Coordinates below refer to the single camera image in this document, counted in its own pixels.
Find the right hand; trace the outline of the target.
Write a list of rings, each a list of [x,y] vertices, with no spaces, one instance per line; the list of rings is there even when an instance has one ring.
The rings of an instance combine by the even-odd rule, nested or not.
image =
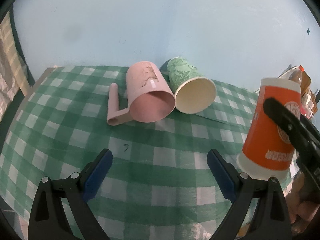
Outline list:
[[[304,183],[305,175],[299,171],[293,180],[291,190],[285,197],[294,235],[303,233],[319,210],[319,204],[302,201],[300,195],[303,193]]]

